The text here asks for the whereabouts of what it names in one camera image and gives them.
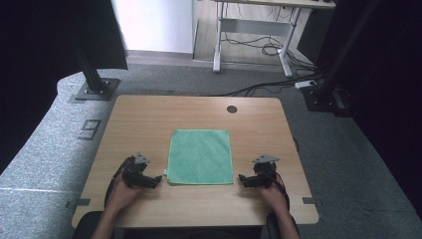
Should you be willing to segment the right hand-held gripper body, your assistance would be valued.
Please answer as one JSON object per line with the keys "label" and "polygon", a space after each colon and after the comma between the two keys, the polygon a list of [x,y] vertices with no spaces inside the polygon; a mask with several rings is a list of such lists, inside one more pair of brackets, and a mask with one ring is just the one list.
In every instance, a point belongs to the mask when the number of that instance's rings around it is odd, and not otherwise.
{"label": "right hand-held gripper body", "polygon": [[263,154],[254,159],[254,171],[256,178],[253,187],[265,186],[269,187],[272,183],[277,183],[277,166],[278,159],[274,156]]}

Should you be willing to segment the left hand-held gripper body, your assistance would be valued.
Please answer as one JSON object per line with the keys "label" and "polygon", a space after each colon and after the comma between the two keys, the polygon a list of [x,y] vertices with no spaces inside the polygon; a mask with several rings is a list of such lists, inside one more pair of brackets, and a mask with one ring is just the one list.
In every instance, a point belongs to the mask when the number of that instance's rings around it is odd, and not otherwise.
{"label": "left hand-held gripper body", "polygon": [[125,184],[130,188],[145,188],[147,183],[153,182],[149,180],[150,177],[143,174],[149,163],[150,160],[142,154],[128,157],[122,164],[121,172],[121,176]]}

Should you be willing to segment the green cloth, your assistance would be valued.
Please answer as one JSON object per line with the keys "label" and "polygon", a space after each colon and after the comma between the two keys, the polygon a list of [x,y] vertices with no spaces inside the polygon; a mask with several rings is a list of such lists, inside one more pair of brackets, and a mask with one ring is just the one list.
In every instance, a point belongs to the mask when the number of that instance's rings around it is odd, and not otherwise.
{"label": "green cloth", "polygon": [[170,184],[232,184],[229,131],[176,129],[170,141],[166,176]]}

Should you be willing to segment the person's left hand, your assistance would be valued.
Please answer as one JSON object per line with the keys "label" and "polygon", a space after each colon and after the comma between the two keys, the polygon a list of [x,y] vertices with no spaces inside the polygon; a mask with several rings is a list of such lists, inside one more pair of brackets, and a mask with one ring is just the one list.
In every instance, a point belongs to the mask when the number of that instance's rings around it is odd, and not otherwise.
{"label": "person's left hand", "polygon": [[105,210],[113,214],[118,214],[122,209],[129,206],[142,193],[142,188],[130,188],[121,178],[118,178],[115,181],[113,189],[108,197]]}

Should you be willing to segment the person's right hand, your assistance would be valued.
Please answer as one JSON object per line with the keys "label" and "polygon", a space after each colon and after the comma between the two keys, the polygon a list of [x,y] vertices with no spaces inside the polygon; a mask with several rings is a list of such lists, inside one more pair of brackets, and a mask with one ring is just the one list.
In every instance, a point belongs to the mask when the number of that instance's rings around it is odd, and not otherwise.
{"label": "person's right hand", "polygon": [[258,192],[276,214],[288,212],[287,201],[277,186],[259,187]]}

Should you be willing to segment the grey floor socket plate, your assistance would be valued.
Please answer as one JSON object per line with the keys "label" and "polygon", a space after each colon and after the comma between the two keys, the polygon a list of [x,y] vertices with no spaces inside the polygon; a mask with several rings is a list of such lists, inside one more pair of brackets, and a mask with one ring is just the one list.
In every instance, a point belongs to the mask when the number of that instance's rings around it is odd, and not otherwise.
{"label": "grey floor socket plate", "polygon": [[81,140],[93,140],[98,132],[101,125],[100,119],[87,119],[78,135],[78,139]]}

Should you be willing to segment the black metal stand with base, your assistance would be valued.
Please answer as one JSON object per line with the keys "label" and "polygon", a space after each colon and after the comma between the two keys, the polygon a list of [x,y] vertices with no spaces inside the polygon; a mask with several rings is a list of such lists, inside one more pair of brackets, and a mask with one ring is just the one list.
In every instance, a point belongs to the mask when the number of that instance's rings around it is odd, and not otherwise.
{"label": "black metal stand with base", "polygon": [[74,99],[76,101],[110,101],[119,84],[119,79],[100,76],[95,59],[76,34],[72,34],[72,43],[75,47],[75,59],[85,77],[85,82],[75,94]]}
{"label": "black metal stand with base", "polygon": [[335,0],[316,63],[316,79],[320,83],[301,89],[309,111],[348,116],[348,91],[341,85],[340,73],[379,1]]}

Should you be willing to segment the black curtain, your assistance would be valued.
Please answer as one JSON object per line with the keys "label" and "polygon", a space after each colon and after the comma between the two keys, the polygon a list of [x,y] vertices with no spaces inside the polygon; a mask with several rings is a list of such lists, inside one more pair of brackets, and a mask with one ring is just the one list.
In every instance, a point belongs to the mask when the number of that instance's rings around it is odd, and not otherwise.
{"label": "black curtain", "polygon": [[58,81],[127,68],[111,0],[0,0],[0,173],[52,105]]}
{"label": "black curtain", "polygon": [[333,0],[320,57],[422,219],[422,0]]}

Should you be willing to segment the dark box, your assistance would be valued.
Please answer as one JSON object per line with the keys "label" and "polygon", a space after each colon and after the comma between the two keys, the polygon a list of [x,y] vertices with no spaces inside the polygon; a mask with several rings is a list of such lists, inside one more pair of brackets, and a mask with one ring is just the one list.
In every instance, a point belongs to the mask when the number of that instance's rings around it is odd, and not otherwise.
{"label": "dark box", "polygon": [[318,62],[332,15],[332,10],[312,9],[299,40],[299,52],[315,65]]}

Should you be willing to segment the white desk frame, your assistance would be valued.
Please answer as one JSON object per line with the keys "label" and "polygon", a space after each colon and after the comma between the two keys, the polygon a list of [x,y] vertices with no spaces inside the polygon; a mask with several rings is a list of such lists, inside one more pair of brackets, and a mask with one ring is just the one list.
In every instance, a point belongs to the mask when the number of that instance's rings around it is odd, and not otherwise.
{"label": "white desk frame", "polygon": [[[213,72],[221,70],[221,42],[223,33],[239,33],[266,36],[281,36],[285,38],[280,50],[277,51],[283,72],[287,78],[293,73],[287,58],[287,52],[295,33],[301,11],[306,9],[334,9],[333,0],[214,0],[217,3],[217,37],[214,49]],[[225,6],[229,3],[257,6],[291,7],[293,17],[288,23],[231,19],[224,16]]]}

